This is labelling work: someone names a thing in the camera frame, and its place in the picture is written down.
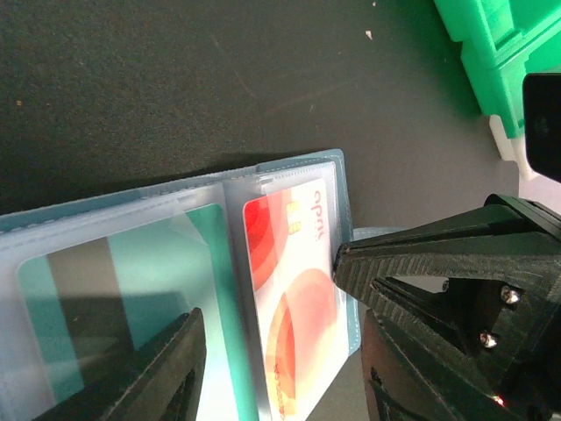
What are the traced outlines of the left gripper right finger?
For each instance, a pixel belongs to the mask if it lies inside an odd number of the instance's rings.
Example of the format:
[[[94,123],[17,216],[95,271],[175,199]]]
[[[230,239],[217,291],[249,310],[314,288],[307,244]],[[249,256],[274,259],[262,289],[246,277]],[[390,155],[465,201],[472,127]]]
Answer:
[[[371,310],[360,348],[371,420],[481,420],[481,395],[407,340],[397,346]]]

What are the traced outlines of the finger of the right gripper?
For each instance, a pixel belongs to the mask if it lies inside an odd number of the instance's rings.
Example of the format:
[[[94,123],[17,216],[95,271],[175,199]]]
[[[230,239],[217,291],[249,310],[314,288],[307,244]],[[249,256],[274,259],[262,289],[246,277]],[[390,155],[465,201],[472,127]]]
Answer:
[[[490,196],[478,209],[342,245],[336,285],[368,307],[392,303],[490,373],[560,357],[560,217],[540,203]]]

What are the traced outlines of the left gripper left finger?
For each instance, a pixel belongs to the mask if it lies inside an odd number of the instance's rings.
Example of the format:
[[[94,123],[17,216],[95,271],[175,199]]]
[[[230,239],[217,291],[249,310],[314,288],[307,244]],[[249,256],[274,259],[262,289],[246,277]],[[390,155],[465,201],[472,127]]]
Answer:
[[[112,374],[38,420],[194,420],[206,361],[202,310],[183,313]]]

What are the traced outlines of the red striped credit card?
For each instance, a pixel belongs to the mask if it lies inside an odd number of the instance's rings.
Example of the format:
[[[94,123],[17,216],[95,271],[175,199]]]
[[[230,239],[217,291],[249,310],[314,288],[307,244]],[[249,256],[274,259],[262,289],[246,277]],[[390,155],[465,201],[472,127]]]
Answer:
[[[272,418],[304,420],[348,346],[344,304],[331,280],[326,183],[253,199],[243,216]]]

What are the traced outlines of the teal striped credit card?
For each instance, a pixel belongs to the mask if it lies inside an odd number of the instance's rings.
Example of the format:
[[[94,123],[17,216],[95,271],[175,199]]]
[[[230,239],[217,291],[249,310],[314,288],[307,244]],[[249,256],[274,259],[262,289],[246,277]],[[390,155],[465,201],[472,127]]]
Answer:
[[[197,418],[257,417],[220,205],[29,259],[18,280],[56,402],[197,308],[207,349]]]

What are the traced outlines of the blue card holder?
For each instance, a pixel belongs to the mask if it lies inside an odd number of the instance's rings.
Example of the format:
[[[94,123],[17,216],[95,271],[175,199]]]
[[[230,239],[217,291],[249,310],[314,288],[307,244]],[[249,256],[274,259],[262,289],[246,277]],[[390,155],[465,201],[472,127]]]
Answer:
[[[352,226],[344,156],[337,149],[2,216],[2,419],[38,420],[37,416],[63,402],[54,400],[47,379],[46,366],[18,280],[20,265],[38,256],[216,203],[223,208],[229,239],[232,291],[257,412],[253,420],[274,420],[267,397],[252,291],[244,207],[253,199],[315,179],[323,179],[326,183],[331,280],[334,283],[334,260],[338,248],[353,239],[373,236],[373,230],[360,232]],[[344,304],[348,339],[341,369],[361,342],[359,311],[357,301],[334,285]]]

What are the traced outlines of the clear white bin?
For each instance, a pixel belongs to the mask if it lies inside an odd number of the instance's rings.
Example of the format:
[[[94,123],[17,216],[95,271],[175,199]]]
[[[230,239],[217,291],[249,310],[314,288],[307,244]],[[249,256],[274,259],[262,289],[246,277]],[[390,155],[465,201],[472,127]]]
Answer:
[[[498,115],[490,116],[489,127],[501,158],[504,161],[515,162],[522,179],[528,181],[535,179],[537,172],[529,164],[525,136],[521,135],[513,139],[508,138],[501,117]]]

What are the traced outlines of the green bin compartment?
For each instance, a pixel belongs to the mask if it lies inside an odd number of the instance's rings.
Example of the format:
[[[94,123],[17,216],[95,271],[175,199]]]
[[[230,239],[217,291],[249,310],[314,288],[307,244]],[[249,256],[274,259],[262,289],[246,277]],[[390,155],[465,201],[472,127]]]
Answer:
[[[524,134],[522,83],[560,70],[559,0],[440,0],[435,5],[482,114],[501,118],[507,137]]]

